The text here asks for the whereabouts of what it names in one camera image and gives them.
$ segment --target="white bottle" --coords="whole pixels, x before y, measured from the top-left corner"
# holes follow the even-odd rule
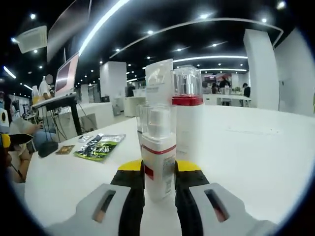
[[[177,160],[198,162],[201,155],[204,104],[200,70],[194,67],[174,69],[174,96],[176,106]]]
[[[147,130],[142,134],[145,189],[157,202],[174,190],[176,134],[172,132],[170,107],[146,105],[146,109]]]

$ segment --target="ceiling light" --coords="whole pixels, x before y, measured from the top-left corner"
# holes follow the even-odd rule
[[[3,69],[5,70],[6,73],[9,74],[9,76],[11,76],[13,79],[16,79],[16,76],[13,75],[13,73],[8,68],[6,68],[6,66],[3,66]]]
[[[132,81],[136,81],[137,79],[131,79],[131,80],[127,80],[127,82],[132,82]]]
[[[24,85],[24,87],[27,87],[29,90],[33,91],[33,89],[30,86]]]
[[[200,59],[217,59],[217,58],[230,58],[230,59],[247,59],[248,57],[245,56],[203,56],[203,57],[195,57],[195,58],[184,58],[173,60],[173,62],[181,62],[181,61],[188,61],[188,60],[200,60]]]
[[[101,26],[112,16],[115,14],[116,11],[118,11],[122,6],[124,6],[129,0],[119,0],[108,12],[106,12],[102,18],[97,22],[97,24],[94,26],[94,28],[89,33],[88,37],[84,40],[80,50],[79,50],[79,56],[83,53],[84,49],[87,47],[90,40],[94,37],[96,32],[101,28]]]
[[[199,16],[200,19],[207,19],[208,18],[208,14],[202,14]]]
[[[281,10],[281,9],[284,9],[286,7],[286,3],[285,1],[281,1],[277,4],[277,9],[278,10]]]
[[[247,71],[245,69],[229,69],[229,68],[200,69],[200,71],[206,71],[206,70],[213,70],[213,71],[220,71],[220,70],[225,70],[225,71]]]

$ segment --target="clear plastic cap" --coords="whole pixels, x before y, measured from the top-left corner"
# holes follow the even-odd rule
[[[167,105],[141,106],[140,122],[142,122],[142,132],[148,133],[153,138],[166,138],[172,132],[171,108]]]
[[[195,67],[187,66],[172,70],[175,96],[202,96],[201,72]]]

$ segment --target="black ceiling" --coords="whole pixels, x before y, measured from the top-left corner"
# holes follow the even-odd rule
[[[2,22],[8,24],[2,28],[2,48],[0,51],[1,65],[5,65],[12,71],[17,79],[12,79],[2,70],[0,88],[5,87],[8,93],[22,94],[29,96],[31,91],[22,84],[28,86],[39,85],[44,75],[56,74],[62,64],[60,53],[47,65],[46,48],[38,50],[38,53],[28,52],[21,54],[11,38],[17,35],[25,21],[30,20],[30,14],[36,14],[35,21],[46,24],[48,29],[57,20],[58,16],[71,4],[71,0],[56,1],[34,0],[31,2],[22,1],[17,6],[9,1],[2,10]],[[96,24],[98,19],[106,13],[118,0],[93,0],[89,24],[77,34],[77,48],[79,50],[83,40],[89,31]],[[259,24],[216,21],[190,24],[170,29],[140,41],[115,54],[115,49],[122,49],[126,45],[147,35],[147,31],[158,31],[177,24],[194,21],[201,14],[208,14],[210,18],[242,18],[261,21],[268,20],[268,24],[277,26],[284,30],[279,42],[293,30],[294,23],[289,10],[277,10],[277,0],[130,0],[118,12],[100,28],[94,38],[90,41],[80,56],[76,83],[98,82],[99,62],[108,60],[125,61],[131,66],[127,67],[128,79],[143,78],[145,70],[142,68],[148,64],[163,59],[182,59],[190,57],[210,55],[234,55],[246,56],[243,37],[245,29],[256,29],[268,32],[271,42],[274,42],[279,35],[276,29]],[[225,42],[216,47],[210,47],[214,43]],[[174,66],[192,64],[199,68],[239,68],[247,69],[246,59],[203,59],[175,63]]]

